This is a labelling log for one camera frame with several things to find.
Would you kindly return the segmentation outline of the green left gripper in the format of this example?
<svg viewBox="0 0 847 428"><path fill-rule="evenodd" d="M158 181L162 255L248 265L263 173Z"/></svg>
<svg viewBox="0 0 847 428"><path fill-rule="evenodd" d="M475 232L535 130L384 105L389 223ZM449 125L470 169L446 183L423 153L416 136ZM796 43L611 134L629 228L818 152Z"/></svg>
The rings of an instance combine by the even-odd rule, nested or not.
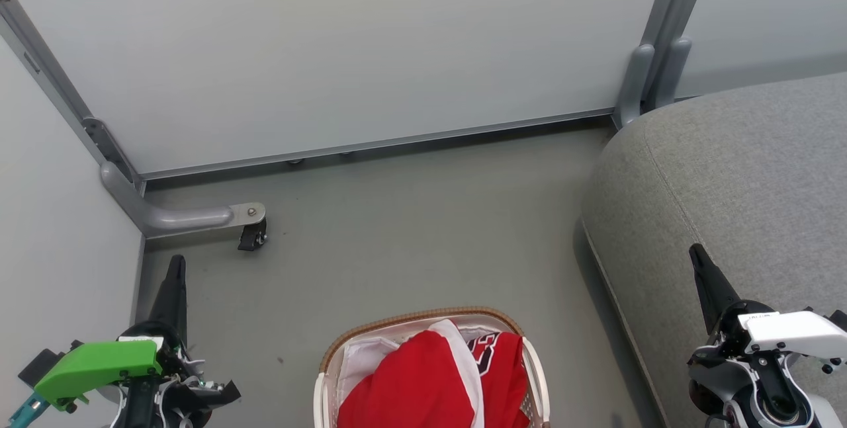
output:
<svg viewBox="0 0 847 428"><path fill-rule="evenodd" d="M34 392L60 411L103 386L145 376L181 380L201 376L187 346L187 262L172 256L159 286L149 321L131 326L114 341L76 344L63 355L42 359L45 373Z"/></svg>

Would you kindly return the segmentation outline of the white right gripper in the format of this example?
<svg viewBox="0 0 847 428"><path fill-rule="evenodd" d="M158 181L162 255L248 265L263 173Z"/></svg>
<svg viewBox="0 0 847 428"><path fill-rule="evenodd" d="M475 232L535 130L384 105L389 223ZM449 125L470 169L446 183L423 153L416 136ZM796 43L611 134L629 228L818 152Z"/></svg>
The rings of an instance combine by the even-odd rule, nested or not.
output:
<svg viewBox="0 0 847 428"><path fill-rule="evenodd" d="M741 300L702 244L689 249L707 344L693 352L693 382L758 382L760 371L789 380L796 359L810 357L832 372L845 365L845 316L810 310L781 313Z"/></svg>

